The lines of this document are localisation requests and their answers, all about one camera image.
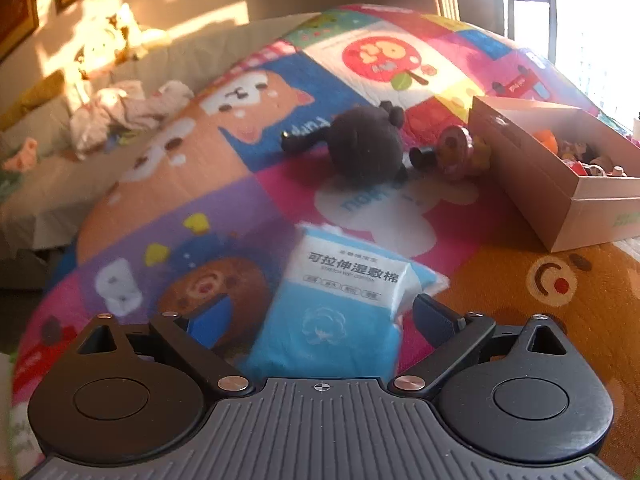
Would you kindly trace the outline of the crumpled white cloth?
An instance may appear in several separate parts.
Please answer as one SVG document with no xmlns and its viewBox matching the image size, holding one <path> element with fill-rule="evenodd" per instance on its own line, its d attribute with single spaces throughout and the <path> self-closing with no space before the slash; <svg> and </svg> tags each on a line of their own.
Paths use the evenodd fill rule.
<svg viewBox="0 0 640 480">
<path fill-rule="evenodd" d="M 146 94 L 140 80 L 124 80 L 98 90 L 70 116 L 70 145 L 83 159 L 104 148 L 118 132 L 160 128 L 194 98 L 183 82 L 170 80 Z"/>
</svg>

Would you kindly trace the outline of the opera mask doll figure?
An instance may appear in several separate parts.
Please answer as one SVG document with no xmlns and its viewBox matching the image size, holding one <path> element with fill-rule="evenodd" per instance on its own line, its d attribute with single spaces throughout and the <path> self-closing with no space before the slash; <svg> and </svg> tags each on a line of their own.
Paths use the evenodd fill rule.
<svg viewBox="0 0 640 480">
<path fill-rule="evenodd" d="M 590 144 L 561 141 L 558 156 L 579 177 L 626 177 L 626 171 L 615 165 L 608 155 L 601 155 Z"/>
</svg>

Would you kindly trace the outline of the black plush toy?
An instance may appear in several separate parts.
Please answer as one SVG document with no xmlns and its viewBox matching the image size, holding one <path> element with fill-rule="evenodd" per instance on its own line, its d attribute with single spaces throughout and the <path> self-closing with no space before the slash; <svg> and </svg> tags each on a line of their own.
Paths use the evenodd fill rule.
<svg viewBox="0 0 640 480">
<path fill-rule="evenodd" d="M 325 143 L 336 172 L 352 185 L 404 182 L 408 178 L 400 136 L 404 122 L 400 106 L 382 101 L 377 107 L 346 110 L 311 133 L 282 132 L 280 145 L 293 155 Z"/>
</svg>

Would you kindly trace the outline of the beige sofa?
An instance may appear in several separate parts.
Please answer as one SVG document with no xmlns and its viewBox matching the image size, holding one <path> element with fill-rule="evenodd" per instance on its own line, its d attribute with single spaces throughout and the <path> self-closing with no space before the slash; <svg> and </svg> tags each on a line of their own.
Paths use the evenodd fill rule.
<svg viewBox="0 0 640 480">
<path fill-rule="evenodd" d="M 213 24 L 76 81 L 1 133 L 1 255 L 66 246 L 144 144 L 233 64 L 308 20 Z"/>
</svg>

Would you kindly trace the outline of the blue white cotton pad pack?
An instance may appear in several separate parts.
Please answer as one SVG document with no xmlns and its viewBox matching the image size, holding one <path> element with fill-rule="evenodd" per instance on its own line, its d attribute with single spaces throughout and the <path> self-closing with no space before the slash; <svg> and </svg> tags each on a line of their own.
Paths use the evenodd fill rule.
<svg viewBox="0 0 640 480">
<path fill-rule="evenodd" d="M 299 223 L 288 264 L 241 370 L 255 382 L 378 378 L 395 374 L 401 322 L 416 296 L 449 280 L 422 263 L 349 236 Z"/>
</svg>

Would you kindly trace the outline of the pink cardboard box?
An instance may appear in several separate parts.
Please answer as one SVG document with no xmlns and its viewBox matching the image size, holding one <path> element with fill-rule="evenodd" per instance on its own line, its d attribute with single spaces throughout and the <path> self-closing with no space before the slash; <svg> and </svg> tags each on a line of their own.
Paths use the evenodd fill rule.
<svg viewBox="0 0 640 480">
<path fill-rule="evenodd" d="M 534 138 L 546 129 L 587 143 L 626 174 L 576 174 Z M 469 130 L 490 145 L 491 171 L 549 252 L 639 235 L 639 149 L 604 122 L 577 107 L 481 96 Z"/>
</svg>

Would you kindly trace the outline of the colourful cartoon play mat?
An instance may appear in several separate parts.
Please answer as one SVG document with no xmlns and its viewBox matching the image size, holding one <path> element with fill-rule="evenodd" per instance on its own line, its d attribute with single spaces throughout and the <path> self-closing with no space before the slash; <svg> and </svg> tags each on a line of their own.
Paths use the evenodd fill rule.
<svg viewBox="0 0 640 480">
<path fill-rule="evenodd" d="M 469 130 L 475 98 L 572 106 L 623 134 L 545 58 L 415 10 L 352 4 L 233 64 L 86 214 L 18 348 L 9 441 L 43 479 L 634 479 L 639 235 L 549 252 L 489 168 L 450 181 L 412 148 Z M 357 186 L 319 143 L 354 107 L 405 112 L 404 182 Z M 337 228 L 445 275 L 422 292 L 497 328 L 434 399 L 388 383 L 434 348 L 402 317 L 395 374 L 255 382 L 241 370 L 296 241 Z M 217 295 L 213 352 L 253 385 L 215 396 L 160 356 L 149 322 Z"/>
</svg>

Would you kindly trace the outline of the orange plastic toy piece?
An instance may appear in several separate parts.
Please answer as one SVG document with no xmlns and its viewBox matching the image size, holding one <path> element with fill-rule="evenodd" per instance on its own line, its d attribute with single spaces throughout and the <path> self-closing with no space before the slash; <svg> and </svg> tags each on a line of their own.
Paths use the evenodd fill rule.
<svg viewBox="0 0 640 480">
<path fill-rule="evenodd" d="M 554 156 L 559 153 L 558 140 L 554 133 L 549 129 L 539 130 L 532 134 L 532 137 L 536 139 L 541 145 L 543 145 Z"/>
</svg>

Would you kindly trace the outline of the pink round toy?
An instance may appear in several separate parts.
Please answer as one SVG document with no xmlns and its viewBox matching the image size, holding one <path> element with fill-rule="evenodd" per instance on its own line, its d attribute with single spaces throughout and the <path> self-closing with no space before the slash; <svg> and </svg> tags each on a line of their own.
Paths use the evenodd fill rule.
<svg viewBox="0 0 640 480">
<path fill-rule="evenodd" d="M 444 178 L 459 181 L 484 174 L 490 168 L 491 148 L 469 130 L 450 126 L 442 130 L 437 142 L 426 148 L 412 148 L 409 160 L 414 169 L 437 169 Z"/>
</svg>

